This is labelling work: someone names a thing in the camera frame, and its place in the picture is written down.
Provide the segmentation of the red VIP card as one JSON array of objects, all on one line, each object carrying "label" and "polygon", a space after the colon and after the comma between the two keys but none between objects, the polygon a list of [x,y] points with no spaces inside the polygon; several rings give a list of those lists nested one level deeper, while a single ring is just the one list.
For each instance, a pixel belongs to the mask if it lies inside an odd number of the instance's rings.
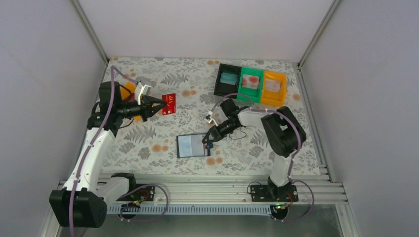
[{"label": "red VIP card", "polygon": [[171,94],[162,95],[162,100],[164,100],[167,103],[167,105],[164,108],[162,108],[162,115],[166,116],[166,115],[175,114],[175,112],[176,112],[176,94],[171,93]]}]

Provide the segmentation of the blue leather card holder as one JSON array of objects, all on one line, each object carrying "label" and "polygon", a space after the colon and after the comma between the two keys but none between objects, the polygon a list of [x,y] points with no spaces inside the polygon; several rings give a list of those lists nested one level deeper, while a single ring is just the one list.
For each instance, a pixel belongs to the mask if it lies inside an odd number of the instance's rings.
[{"label": "blue leather card holder", "polygon": [[212,143],[203,144],[205,134],[186,134],[176,137],[177,158],[210,157]]}]

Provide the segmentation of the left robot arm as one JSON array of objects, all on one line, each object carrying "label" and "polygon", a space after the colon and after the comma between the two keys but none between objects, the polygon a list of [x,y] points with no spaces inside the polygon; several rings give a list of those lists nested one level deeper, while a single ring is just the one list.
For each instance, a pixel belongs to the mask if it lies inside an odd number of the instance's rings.
[{"label": "left robot arm", "polygon": [[114,142],[124,119],[140,116],[143,121],[154,116],[167,102],[143,94],[139,86],[132,100],[123,99],[118,82],[103,82],[99,101],[92,109],[78,161],[60,190],[53,190],[49,203],[62,227],[99,228],[107,208],[137,188],[132,173],[115,173],[103,186],[98,186],[106,153]]}]

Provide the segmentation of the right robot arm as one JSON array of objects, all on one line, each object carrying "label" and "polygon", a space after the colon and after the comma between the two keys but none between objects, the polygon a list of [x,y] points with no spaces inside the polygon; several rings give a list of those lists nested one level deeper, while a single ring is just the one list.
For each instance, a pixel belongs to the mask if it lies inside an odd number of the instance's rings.
[{"label": "right robot arm", "polygon": [[247,126],[263,128],[268,144],[274,152],[272,172],[267,190],[273,197],[284,194],[292,185],[291,170],[294,156],[306,141],[306,133],[291,110],[282,106],[276,110],[238,107],[228,98],[220,107],[227,120],[212,126],[202,139],[203,144],[222,140],[236,129]]}]

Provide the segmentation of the teal card stack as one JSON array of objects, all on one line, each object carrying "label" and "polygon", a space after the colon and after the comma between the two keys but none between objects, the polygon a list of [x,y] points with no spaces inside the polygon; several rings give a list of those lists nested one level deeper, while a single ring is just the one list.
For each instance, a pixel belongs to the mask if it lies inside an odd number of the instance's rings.
[{"label": "teal card stack", "polygon": [[229,84],[235,86],[237,84],[238,75],[232,73],[221,73],[220,82],[224,84]]}]

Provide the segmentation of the white red card stack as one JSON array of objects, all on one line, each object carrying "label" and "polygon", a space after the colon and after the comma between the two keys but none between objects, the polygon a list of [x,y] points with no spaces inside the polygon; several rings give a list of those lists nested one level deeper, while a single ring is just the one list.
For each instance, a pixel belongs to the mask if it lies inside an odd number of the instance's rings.
[{"label": "white red card stack", "polygon": [[259,81],[259,76],[243,74],[242,87],[249,89],[257,89],[259,86]]}]

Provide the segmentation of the orange bin left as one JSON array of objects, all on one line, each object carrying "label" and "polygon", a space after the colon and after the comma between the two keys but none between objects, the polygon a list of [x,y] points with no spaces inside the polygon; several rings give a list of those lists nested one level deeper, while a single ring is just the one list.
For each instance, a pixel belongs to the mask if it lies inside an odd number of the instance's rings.
[{"label": "orange bin left", "polygon": [[133,82],[127,82],[125,84],[120,85],[120,92],[121,92],[121,97],[122,97],[123,102],[135,101],[134,90],[136,88],[136,85],[137,84],[134,84]]}]

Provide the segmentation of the orange bin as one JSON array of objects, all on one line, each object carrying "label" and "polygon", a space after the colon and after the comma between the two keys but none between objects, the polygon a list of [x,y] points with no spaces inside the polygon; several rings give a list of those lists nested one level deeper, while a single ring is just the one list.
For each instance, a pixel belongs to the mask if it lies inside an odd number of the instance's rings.
[{"label": "orange bin", "polygon": [[281,107],[287,94],[287,76],[282,73],[264,71],[260,103]]},{"label": "orange bin", "polygon": [[127,82],[125,84],[120,85],[120,92],[121,92],[121,97],[122,97],[123,102],[135,101],[134,90],[136,88],[136,85],[137,84],[134,84],[133,82]]}]

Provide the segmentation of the black bin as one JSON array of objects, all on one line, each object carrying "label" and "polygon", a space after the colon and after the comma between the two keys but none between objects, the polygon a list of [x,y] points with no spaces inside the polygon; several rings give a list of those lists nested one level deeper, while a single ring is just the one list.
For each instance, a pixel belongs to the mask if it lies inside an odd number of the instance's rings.
[{"label": "black bin", "polygon": [[242,67],[219,64],[218,73],[215,81],[214,95],[226,96],[237,93]]}]

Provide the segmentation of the floral table mat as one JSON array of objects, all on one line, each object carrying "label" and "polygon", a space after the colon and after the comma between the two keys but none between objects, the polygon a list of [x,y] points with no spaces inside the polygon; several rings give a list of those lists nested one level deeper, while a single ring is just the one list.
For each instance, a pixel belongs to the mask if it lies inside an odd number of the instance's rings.
[{"label": "floral table mat", "polygon": [[289,61],[217,60],[188,58],[114,57],[110,67],[118,68],[115,80],[130,88],[125,77],[151,86],[150,95],[161,98],[175,94],[175,112],[162,112],[146,122],[126,119],[104,156],[102,173],[129,172],[171,175],[263,175],[272,171],[274,152],[262,128],[237,129],[207,151],[202,143],[210,129],[209,111],[221,123],[226,120],[215,104],[215,80],[220,64],[283,73],[287,77],[288,106],[306,134],[310,134],[305,109]]}]

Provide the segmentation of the green bin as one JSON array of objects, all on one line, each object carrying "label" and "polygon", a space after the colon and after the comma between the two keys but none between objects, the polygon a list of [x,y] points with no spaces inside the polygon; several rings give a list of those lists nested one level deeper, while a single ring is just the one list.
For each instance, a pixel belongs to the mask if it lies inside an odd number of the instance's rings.
[{"label": "green bin", "polygon": [[251,98],[254,103],[258,103],[262,94],[263,74],[263,70],[242,67],[238,87],[241,95],[237,95],[237,99],[250,101]]}]

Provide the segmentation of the orange bin right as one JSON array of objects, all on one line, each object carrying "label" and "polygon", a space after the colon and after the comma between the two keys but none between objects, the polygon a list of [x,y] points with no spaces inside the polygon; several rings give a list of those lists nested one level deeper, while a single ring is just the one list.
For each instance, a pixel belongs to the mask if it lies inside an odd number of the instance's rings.
[{"label": "orange bin right", "polygon": [[287,76],[282,73],[264,71],[260,103],[281,107],[287,94]]}]

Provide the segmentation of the aluminium mounting rail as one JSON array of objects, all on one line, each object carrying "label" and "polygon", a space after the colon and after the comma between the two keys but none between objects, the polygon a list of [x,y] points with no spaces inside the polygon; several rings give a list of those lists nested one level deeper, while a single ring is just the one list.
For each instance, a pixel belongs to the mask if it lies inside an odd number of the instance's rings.
[{"label": "aluminium mounting rail", "polygon": [[[135,174],[140,184],[163,187],[171,204],[251,204],[247,186],[265,184],[264,175],[157,175]],[[342,183],[327,175],[295,176],[298,201],[294,204],[344,204],[348,202]]]}]

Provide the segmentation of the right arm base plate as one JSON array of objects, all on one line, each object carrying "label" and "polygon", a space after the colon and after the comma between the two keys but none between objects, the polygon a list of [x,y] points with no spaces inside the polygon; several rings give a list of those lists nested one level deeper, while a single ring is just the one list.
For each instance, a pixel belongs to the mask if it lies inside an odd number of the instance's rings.
[{"label": "right arm base plate", "polygon": [[283,187],[268,185],[251,185],[252,202],[298,202],[298,192],[295,185]]}]

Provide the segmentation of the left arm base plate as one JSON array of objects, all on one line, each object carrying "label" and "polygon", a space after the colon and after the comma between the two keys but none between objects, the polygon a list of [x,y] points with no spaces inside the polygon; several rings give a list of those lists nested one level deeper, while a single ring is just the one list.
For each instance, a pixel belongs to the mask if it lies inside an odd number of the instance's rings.
[{"label": "left arm base plate", "polygon": [[143,202],[153,201],[156,192],[156,186],[151,184],[137,184],[135,192],[130,193],[127,196],[120,197],[117,201],[130,201],[130,202]]}]

